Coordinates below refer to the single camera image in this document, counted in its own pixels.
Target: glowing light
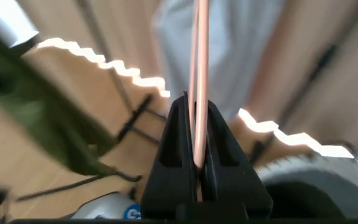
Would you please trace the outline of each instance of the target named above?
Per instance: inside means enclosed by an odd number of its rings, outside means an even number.
[[[117,74],[123,77],[132,77],[133,84],[143,87],[157,87],[162,97],[170,97],[171,93],[165,90],[165,80],[160,77],[142,78],[140,77],[140,70],[138,68],[126,68],[122,60],[113,60],[107,62],[103,55],[97,55],[91,48],[81,48],[76,42],[67,42],[61,38],[47,39],[37,45],[37,48],[43,47],[57,47],[60,49],[67,49],[72,54],[83,56],[92,63],[97,63],[101,69],[112,69],[117,71]],[[273,132],[278,140],[289,146],[306,145],[322,156],[329,157],[346,157],[354,158],[354,156],[343,146],[322,146],[318,141],[313,139],[306,133],[286,135],[278,128],[278,124],[274,121],[256,122],[251,114],[240,109],[239,117],[245,122],[246,126],[257,133]]]

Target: light blue fabric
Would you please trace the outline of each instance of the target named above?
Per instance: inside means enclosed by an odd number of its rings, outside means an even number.
[[[244,105],[284,0],[209,0],[209,99],[226,120]],[[165,0],[157,11],[166,89],[174,100],[188,91],[192,0]]]

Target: blue circle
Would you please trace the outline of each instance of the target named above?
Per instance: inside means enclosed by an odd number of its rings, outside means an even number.
[[[139,204],[133,204],[127,207],[124,212],[124,219],[141,219]]]

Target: light streak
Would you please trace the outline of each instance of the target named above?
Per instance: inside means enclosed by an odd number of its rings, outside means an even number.
[[[57,47],[59,49],[67,49],[74,55],[85,57],[88,61],[97,63],[101,69],[107,70],[114,68],[118,75],[132,77],[132,83],[137,86],[154,86],[159,90],[160,96],[170,97],[170,92],[165,90],[165,80],[163,78],[142,78],[140,77],[140,70],[138,68],[126,68],[122,60],[106,62],[103,55],[97,55],[91,48],[81,48],[76,42],[64,41],[61,38],[51,38],[39,43],[36,47]],[[343,146],[321,145],[317,140],[306,133],[287,135],[279,130],[278,124],[274,121],[263,121],[258,123],[251,114],[244,109],[240,109],[238,115],[250,130],[257,133],[273,132],[278,140],[288,146],[305,145],[322,156],[354,158],[354,156]]]

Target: green cloth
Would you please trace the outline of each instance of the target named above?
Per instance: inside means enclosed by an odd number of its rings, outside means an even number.
[[[39,72],[0,40],[0,106],[61,165],[83,175],[114,175],[98,157],[117,144]]]

